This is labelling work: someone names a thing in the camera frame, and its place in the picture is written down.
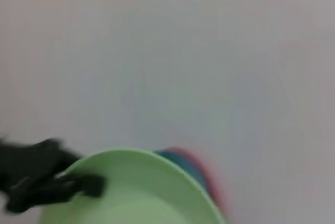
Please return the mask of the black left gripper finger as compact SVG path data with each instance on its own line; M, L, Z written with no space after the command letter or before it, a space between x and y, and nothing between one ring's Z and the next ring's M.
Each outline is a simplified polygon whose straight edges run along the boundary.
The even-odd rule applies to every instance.
M59 139L46 139L29 147L29 171L41 176L55 176L80 159Z
M72 174L30 182L27 179L8 191L7 211L26 212L30 208L70 202L78 193L99 198L105 189L100 175Z

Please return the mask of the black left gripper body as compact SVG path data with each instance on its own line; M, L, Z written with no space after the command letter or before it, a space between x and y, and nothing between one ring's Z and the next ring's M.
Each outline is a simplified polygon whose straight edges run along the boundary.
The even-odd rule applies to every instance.
M1 192L29 195L39 179L40 144L22 144L1 139Z

